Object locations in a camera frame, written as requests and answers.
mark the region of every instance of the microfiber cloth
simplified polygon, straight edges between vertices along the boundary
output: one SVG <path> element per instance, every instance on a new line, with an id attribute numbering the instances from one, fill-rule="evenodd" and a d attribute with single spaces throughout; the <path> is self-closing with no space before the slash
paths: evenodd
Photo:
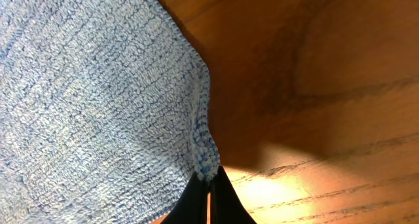
<path id="1" fill-rule="evenodd" d="M 149 223 L 210 180 L 210 77 L 156 0 L 0 0 L 0 223 Z"/>

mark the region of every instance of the wood grain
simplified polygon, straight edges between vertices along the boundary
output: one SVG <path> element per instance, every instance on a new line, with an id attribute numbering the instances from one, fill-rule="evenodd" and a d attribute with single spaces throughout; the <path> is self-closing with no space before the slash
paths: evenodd
<path id="1" fill-rule="evenodd" d="M 159 0 L 258 223 L 419 223 L 419 0 Z"/>

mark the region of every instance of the brown wood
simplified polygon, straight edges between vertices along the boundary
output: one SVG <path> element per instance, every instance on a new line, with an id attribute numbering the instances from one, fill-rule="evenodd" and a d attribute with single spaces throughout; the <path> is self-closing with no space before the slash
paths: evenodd
<path id="1" fill-rule="evenodd" d="M 258 223 L 419 223 L 419 0 L 159 0 Z"/>

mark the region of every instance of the terry cloth fabric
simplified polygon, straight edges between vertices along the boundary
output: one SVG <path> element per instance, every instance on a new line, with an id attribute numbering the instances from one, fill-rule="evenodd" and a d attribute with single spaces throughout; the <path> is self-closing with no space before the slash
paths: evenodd
<path id="1" fill-rule="evenodd" d="M 155 0 L 0 0 L 0 222 L 168 213 L 219 165 L 209 87 Z"/>

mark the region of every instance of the towel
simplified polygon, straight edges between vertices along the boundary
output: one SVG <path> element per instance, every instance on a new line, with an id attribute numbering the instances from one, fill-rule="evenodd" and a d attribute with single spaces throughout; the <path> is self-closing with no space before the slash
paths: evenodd
<path id="1" fill-rule="evenodd" d="M 149 223 L 219 154 L 156 0 L 0 0 L 0 222 Z"/>

